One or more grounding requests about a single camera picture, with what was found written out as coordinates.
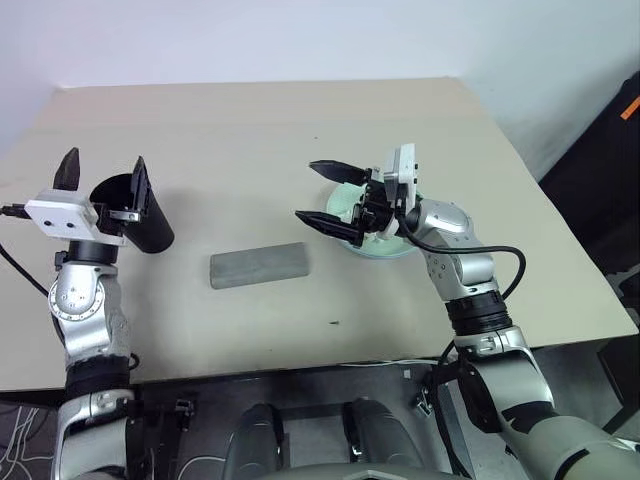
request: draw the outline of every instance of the orange label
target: orange label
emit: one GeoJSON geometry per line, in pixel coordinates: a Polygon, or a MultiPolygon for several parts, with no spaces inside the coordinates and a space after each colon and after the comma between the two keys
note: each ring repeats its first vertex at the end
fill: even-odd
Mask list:
{"type": "Polygon", "coordinates": [[[626,110],[620,114],[620,118],[623,120],[629,120],[629,117],[633,115],[633,112],[635,112],[638,107],[640,107],[640,95],[638,95],[636,99],[631,102],[631,105],[629,105],[626,110]]]}

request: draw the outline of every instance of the beige table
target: beige table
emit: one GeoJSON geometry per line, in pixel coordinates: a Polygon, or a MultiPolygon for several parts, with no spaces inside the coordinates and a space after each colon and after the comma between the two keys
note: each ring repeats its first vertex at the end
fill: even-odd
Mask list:
{"type": "MultiPolygon", "coordinates": [[[[485,243],[527,255],[510,313],[532,346],[627,335],[633,324],[521,159],[454,79],[173,85],[60,91],[2,160],[0,200],[25,202],[80,147],[81,189],[144,156],[174,245],[121,249],[118,267],[134,380],[435,356],[452,337],[444,305],[414,252],[359,257],[297,220],[334,185],[317,159],[381,165],[417,144],[419,189],[455,200],[485,243]],[[306,242],[311,274],[212,290],[212,253],[306,242]]],[[[47,286],[65,244],[0,218],[0,241],[47,286]]],[[[503,288],[515,259],[496,255],[503,288]]],[[[58,387],[62,348],[46,303],[0,262],[0,389],[58,387]]]]}

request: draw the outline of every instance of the light green bowl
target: light green bowl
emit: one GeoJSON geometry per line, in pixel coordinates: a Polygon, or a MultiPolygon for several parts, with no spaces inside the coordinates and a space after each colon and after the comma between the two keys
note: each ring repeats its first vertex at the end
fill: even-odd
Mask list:
{"type": "MultiPolygon", "coordinates": [[[[353,206],[360,201],[364,188],[350,183],[338,185],[331,193],[329,200],[327,200],[327,213],[340,217],[343,222],[350,222],[353,206]]],[[[339,242],[352,252],[369,258],[403,257],[416,248],[400,237],[383,240],[374,233],[365,234],[364,242],[362,242],[362,247],[360,248],[356,248],[344,240],[339,240],[339,242]]]]}

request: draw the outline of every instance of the black cable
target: black cable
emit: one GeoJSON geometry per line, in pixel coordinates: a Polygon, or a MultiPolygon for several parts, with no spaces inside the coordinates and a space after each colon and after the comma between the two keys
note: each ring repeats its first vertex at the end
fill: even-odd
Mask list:
{"type": "MultiPolygon", "coordinates": [[[[42,430],[42,427],[44,427],[44,424],[47,423],[47,419],[49,418],[49,414],[50,413],[51,413],[51,410],[47,410],[45,412],[44,417],[42,417],[42,420],[40,421],[40,424],[36,427],[36,429],[33,432],[31,432],[31,433],[29,433],[29,435],[27,435],[27,438],[25,438],[24,443],[27,443],[27,442],[33,440],[35,438],[35,436],[38,433],[40,433],[40,430],[42,430]]],[[[9,448],[9,446],[0,443],[0,448],[3,449],[3,450],[6,450],[7,448],[9,448]]]]}
{"type": "MultiPolygon", "coordinates": [[[[4,249],[1,243],[0,243],[0,255],[2,255],[2,257],[4,257],[4,259],[7,262],[9,262],[9,265],[15,268],[20,275],[22,275],[25,279],[27,279],[27,281],[31,285],[33,285],[36,290],[38,290],[45,297],[49,298],[49,292],[42,285],[40,285],[40,283],[38,283],[38,281],[35,278],[33,278],[29,272],[27,272],[24,268],[22,268],[22,265],[16,262],[15,259],[11,255],[9,255],[9,252],[7,252],[4,249]]],[[[58,324],[58,320],[56,319],[56,317],[51,315],[51,321],[53,322],[53,328],[56,331],[56,335],[58,336],[58,339],[64,345],[64,334],[62,333],[62,329],[58,324]]]]}
{"type": "Polygon", "coordinates": [[[4,259],[9,262],[9,264],[15,268],[18,273],[20,273],[20,275],[22,275],[24,278],[27,279],[27,281],[33,285],[35,287],[36,290],[38,290],[41,294],[43,294],[45,297],[49,296],[49,292],[38,283],[38,281],[33,278],[31,276],[31,274],[29,272],[27,272],[24,268],[22,268],[22,265],[20,265],[18,262],[16,262],[13,257],[11,255],[9,255],[9,252],[7,252],[4,247],[2,246],[2,244],[0,244],[0,255],[2,255],[4,257],[4,259]]]}
{"type": "Polygon", "coordinates": [[[524,271],[527,267],[527,259],[524,256],[524,253],[516,247],[509,247],[506,245],[495,245],[490,247],[467,247],[467,248],[449,248],[449,247],[436,247],[433,245],[429,245],[419,240],[412,232],[409,230],[407,222],[404,218],[403,214],[399,214],[396,212],[396,218],[398,219],[398,225],[400,227],[400,231],[404,234],[405,237],[411,241],[416,247],[419,247],[427,252],[438,253],[444,255],[460,255],[460,254],[472,254],[472,253],[493,253],[493,252],[506,252],[512,253],[516,257],[518,257],[518,271],[516,272],[515,277],[511,284],[506,288],[504,293],[502,294],[502,298],[506,299],[509,295],[513,293],[516,289],[520,280],[524,276],[524,271]]]}
{"type": "Polygon", "coordinates": [[[444,352],[438,359],[438,365],[436,365],[431,370],[431,385],[429,387],[429,392],[431,394],[431,405],[433,407],[433,411],[436,417],[436,426],[438,427],[438,433],[440,434],[440,438],[442,439],[442,443],[444,444],[444,448],[447,451],[447,457],[449,457],[449,463],[451,464],[451,471],[454,475],[462,475],[465,478],[471,478],[469,472],[462,464],[456,452],[453,448],[453,443],[451,442],[451,436],[449,435],[449,429],[447,427],[447,422],[444,418],[444,414],[442,413],[442,406],[440,405],[440,400],[438,399],[438,386],[439,382],[439,372],[443,367],[444,363],[447,360],[447,356],[453,350],[454,347],[453,341],[447,345],[444,352]]]}

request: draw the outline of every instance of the white wall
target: white wall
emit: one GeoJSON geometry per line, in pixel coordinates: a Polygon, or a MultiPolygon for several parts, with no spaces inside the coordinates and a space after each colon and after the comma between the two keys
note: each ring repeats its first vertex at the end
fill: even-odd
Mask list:
{"type": "Polygon", "coordinates": [[[5,1],[0,154],[55,86],[449,75],[539,178],[640,67],[639,22],[640,0],[5,1]]]}

